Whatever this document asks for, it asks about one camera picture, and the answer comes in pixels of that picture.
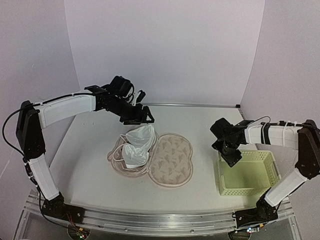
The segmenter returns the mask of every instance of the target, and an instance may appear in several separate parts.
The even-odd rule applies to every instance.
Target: cable
[[[268,122],[268,124],[269,124],[270,121],[271,121],[271,118],[270,118],[269,116],[263,116],[263,117],[258,118],[257,120],[254,120],[254,121],[250,122],[247,126],[245,126],[244,128],[242,128],[241,130],[239,130],[239,131],[237,131],[237,132],[235,132],[235,133],[233,133],[233,134],[230,134],[230,135],[228,135],[227,137],[219,138],[217,141],[218,141],[218,142],[222,142],[222,141],[227,140],[228,138],[237,136],[238,134],[242,133],[242,132],[244,131],[244,129],[246,129],[249,125],[251,125],[251,124],[253,124],[253,123],[256,123],[257,121],[259,121],[259,120],[261,120],[261,119],[264,119],[264,118],[269,118],[269,122]]]
[[[94,96],[93,93],[88,93],[88,92],[79,92],[79,93],[74,93],[74,94],[67,94],[67,95],[63,95],[63,96],[59,96],[59,97],[55,97],[55,98],[52,98],[50,100],[47,100],[47,101],[44,101],[42,102],[42,104],[47,104],[47,103],[50,103],[50,102],[53,102],[53,101],[56,101],[56,100],[59,100],[59,99],[63,99],[63,98],[67,98],[67,97],[72,97],[72,96],[79,96],[79,95],[90,95],[90,96]],[[11,148],[13,148],[14,150],[16,150],[18,153],[20,153],[23,158],[25,158],[25,154],[20,150],[18,149],[17,147],[15,147],[13,144],[11,144],[7,138],[6,138],[6,135],[5,135],[5,128],[6,128],[6,125],[8,123],[8,121],[17,113],[20,113],[21,111],[24,111],[28,108],[32,108],[32,107],[37,107],[37,106],[40,106],[41,103],[32,103],[30,105],[27,105],[25,107],[22,107],[16,111],[14,111],[13,113],[11,113],[7,118],[6,120],[4,121],[3,125],[2,125],[2,137],[3,137],[3,140],[5,141],[6,144],[8,144]]]
[[[61,225],[61,224],[59,224],[59,223],[56,223],[56,222],[54,222],[54,221],[51,221],[50,219],[48,219],[48,218],[44,215],[44,213],[43,213],[43,211],[42,211],[42,207],[41,207],[41,194],[43,194],[43,193],[42,193],[42,191],[40,190],[39,187],[37,187],[37,190],[38,190],[38,192],[39,192],[39,208],[40,208],[40,213],[41,213],[42,217],[44,217],[45,220],[47,220],[48,222],[50,222],[50,223],[52,223],[52,224],[55,224],[55,225],[60,226],[60,227],[63,227],[63,228],[65,228],[65,229],[70,229],[71,227],[65,226],[65,225]]]
[[[133,84],[131,84],[131,88],[132,88],[132,92],[126,97],[123,98],[126,101],[129,101],[129,99],[131,98],[131,100],[129,101],[129,104],[132,102],[132,100],[134,99],[134,93],[135,93],[135,86]]]
[[[12,145],[12,144],[7,140],[7,138],[6,138],[6,136],[5,136],[5,128],[6,128],[7,122],[10,120],[10,118],[12,118],[13,115],[15,115],[15,114],[17,114],[17,113],[19,113],[19,112],[21,112],[21,111],[23,111],[23,110],[26,110],[27,108],[30,108],[30,107],[32,107],[32,106],[25,106],[25,107],[23,107],[23,108],[20,108],[20,109],[14,111],[13,113],[11,113],[11,114],[6,118],[6,120],[4,121],[4,123],[3,123],[3,125],[2,125],[2,137],[3,137],[3,140],[4,140],[5,143],[8,144],[11,148],[13,148],[13,149],[16,150],[18,153],[20,153],[23,158],[25,158],[24,153],[23,153],[20,149],[16,148],[14,145]]]
[[[264,118],[269,118],[269,121],[267,122],[267,124],[269,124],[271,122],[271,117],[270,116],[263,116],[263,117],[258,118],[257,120],[254,120],[254,121],[250,122],[246,127],[248,127],[249,125],[254,124],[254,123],[256,123],[259,120],[264,119]]]
[[[302,123],[302,124],[297,124],[298,127],[306,127],[306,128],[312,128],[314,130],[316,130],[318,133],[320,133],[320,129],[315,127],[315,126],[312,126],[312,125],[309,125],[307,123]]]
[[[268,224],[269,223],[269,221],[270,221],[270,219],[274,216],[274,215],[276,215],[276,213],[278,212],[278,210],[279,210],[279,208],[280,208],[280,205],[281,205],[281,203],[282,203],[282,201],[279,203],[279,205],[276,207],[276,209],[275,209],[275,212],[269,217],[269,220],[265,220],[264,222],[259,222],[259,221],[251,221],[251,222],[247,222],[247,223],[245,223],[244,225],[241,225],[241,226],[239,226],[239,228],[246,228],[246,227],[249,227],[251,224],[257,224],[257,225],[259,225],[259,224],[264,224],[264,225],[266,225],[266,224]],[[254,215],[250,215],[250,214],[244,214],[245,216],[248,216],[248,217],[254,217]],[[235,213],[233,213],[232,215],[232,218],[236,218],[236,214]]]
[[[89,92],[78,92],[78,93],[74,93],[74,94],[67,94],[67,95],[63,95],[63,96],[58,96],[58,97],[52,98],[50,100],[44,101],[44,102],[42,102],[42,104],[48,104],[48,103],[51,103],[51,102],[59,100],[59,99],[64,99],[67,97],[73,97],[73,96],[79,96],[79,95],[95,96],[93,93],[89,93]]]

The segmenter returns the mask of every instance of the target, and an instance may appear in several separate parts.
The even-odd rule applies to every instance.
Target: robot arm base
[[[52,200],[44,200],[41,213],[48,217],[67,222],[70,222],[72,219],[73,223],[81,224],[84,219],[85,209],[83,207],[65,204],[64,197],[59,193],[59,196]]]
[[[278,219],[277,208],[275,206],[270,206],[266,202],[265,195],[266,193],[260,197],[256,203],[256,208],[235,212],[234,215],[238,229],[264,224]]]

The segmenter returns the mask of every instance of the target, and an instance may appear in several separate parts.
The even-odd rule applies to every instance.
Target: beige oval pad
[[[191,143],[183,136],[172,133],[160,136],[150,160],[150,178],[164,187],[186,184],[194,171],[192,154]]]

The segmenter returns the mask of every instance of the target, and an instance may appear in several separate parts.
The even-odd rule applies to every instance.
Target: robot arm
[[[320,171],[320,135],[313,120],[305,123],[280,121],[253,124],[244,120],[237,125],[226,119],[217,120],[210,130],[217,137],[212,145],[222,158],[233,167],[241,158],[240,144],[277,145],[298,150],[295,168],[271,187],[256,203],[256,208],[235,212],[237,227],[266,223],[278,218],[280,202],[304,182],[316,177]]]
[[[125,125],[153,123],[155,120],[147,106],[140,104],[146,95],[139,91],[135,96],[132,83],[116,76],[105,86],[90,86],[87,91],[32,104],[25,101],[21,105],[16,136],[24,154],[24,166],[28,177],[45,198],[46,215],[68,220],[71,214],[75,223],[80,223],[83,208],[64,204],[45,159],[45,141],[42,130],[49,125],[82,113],[106,110],[120,116]]]

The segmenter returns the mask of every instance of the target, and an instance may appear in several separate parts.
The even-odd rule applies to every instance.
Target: white tabletop
[[[77,115],[50,166],[67,203],[130,212],[202,212],[253,207],[258,196],[220,196],[214,164],[218,152],[210,127],[226,118],[236,124],[242,117],[236,108],[150,106],[159,135],[175,133],[193,147],[193,176],[177,188],[155,184],[146,174],[138,178],[118,174],[106,160],[124,126],[119,117],[104,110]],[[256,149],[254,145],[243,149]]]

